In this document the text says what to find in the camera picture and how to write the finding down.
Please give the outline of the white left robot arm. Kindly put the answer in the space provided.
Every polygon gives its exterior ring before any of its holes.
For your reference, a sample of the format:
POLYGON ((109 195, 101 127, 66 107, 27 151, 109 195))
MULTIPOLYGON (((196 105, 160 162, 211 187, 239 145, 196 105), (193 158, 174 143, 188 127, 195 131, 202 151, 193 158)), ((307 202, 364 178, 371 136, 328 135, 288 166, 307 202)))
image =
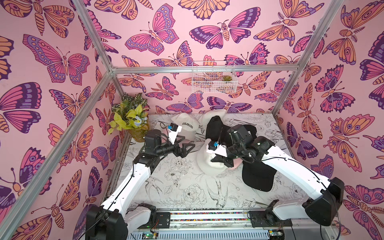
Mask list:
POLYGON ((133 198, 161 160, 169 154, 184 158, 196 145, 185 143, 185 137, 179 136, 177 131, 163 134, 158 129, 148 131, 144 140, 145 144, 135 157, 129 175, 99 207, 91 207, 87 212, 86 240, 126 240, 140 227, 155 226, 156 207, 139 204, 130 211, 133 198))

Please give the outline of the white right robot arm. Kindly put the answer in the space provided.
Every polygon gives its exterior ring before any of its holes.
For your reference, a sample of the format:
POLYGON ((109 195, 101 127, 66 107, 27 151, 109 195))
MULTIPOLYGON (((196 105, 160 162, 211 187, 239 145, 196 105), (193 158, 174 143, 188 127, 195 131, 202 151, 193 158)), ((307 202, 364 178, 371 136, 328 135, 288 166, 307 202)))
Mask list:
POLYGON ((328 227, 339 216, 345 186, 342 180, 329 179, 307 168, 271 140, 256 136, 248 126, 229 128, 226 136, 229 143, 213 140, 208 143, 206 153, 210 155, 210 162, 232 168, 234 160, 241 159, 243 182, 255 190, 271 191, 275 174, 280 173, 305 192, 299 199, 270 203, 266 213, 272 221, 311 219, 328 227))

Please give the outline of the black cap with white patch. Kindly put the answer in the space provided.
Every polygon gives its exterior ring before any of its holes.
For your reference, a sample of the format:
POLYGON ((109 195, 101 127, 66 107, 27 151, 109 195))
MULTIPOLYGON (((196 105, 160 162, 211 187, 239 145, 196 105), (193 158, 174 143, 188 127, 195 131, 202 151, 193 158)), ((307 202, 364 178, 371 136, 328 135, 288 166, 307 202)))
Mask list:
POLYGON ((242 139, 257 138, 257 128, 253 125, 239 125, 238 132, 242 136, 242 139))

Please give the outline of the plain black cap back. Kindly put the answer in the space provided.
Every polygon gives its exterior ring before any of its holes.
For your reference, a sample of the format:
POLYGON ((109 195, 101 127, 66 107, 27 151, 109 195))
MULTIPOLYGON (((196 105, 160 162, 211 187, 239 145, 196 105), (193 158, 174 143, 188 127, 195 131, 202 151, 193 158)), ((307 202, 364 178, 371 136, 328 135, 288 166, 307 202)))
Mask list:
POLYGON ((211 139, 221 145, 230 147, 233 145, 229 134, 230 128, 222 122, 220 116, 214 116, 207 125, 206 139, 211 139))

